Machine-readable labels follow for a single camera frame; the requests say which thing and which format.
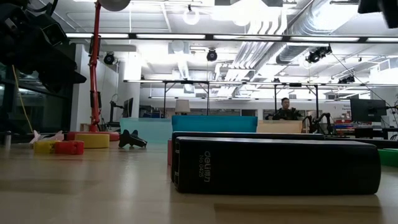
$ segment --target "red box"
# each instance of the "red box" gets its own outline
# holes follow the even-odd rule
[[[172,140],[169,139],[167,141],[167,165],[172,165],[172,158],[173,158],[173,145],[172,145]]]
[[[56,154],[82,155],[85,151],[83,141],[62,141],[55,143]]]

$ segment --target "black camera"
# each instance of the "black camera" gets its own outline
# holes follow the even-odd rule
[[[217,60],[216,50],[210,49],[209,52],[207,53],[207,61],[214,62],[215,60]]]

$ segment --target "man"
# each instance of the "man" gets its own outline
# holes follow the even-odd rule
[[[274,114],[272,117],[273,120],[299,120],[301,114],[295,108],[289,109],[290,101],[288,98],[283,98],[281,103],[282,108],[279,108],[276,114]]]

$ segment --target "table surface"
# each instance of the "table surface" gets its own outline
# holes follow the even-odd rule
[[[329,197],[179,194],[169,172],[160,145],[118,149],[112,142],[82,156],[0,148],[1,223],[398,223],[398,169],[391,167],[382,168],[376,195]]]

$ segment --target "black box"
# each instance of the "black box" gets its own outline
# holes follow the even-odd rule
[[[177,137],[212,137],[212,138],[249,138],[249,139],[311,139],[324,140],[322,134],[282,134],[282,133],[221,133],[221,132],[186,132],[175,131],[172,135],[172,168],[171,179],[174,182],[174,171],[178,166],[174,163],[178,155],[175,153],[175,139]]]
[[[178,137],[174,184],[181,193],[375,194],[376,147],[354,141]]]

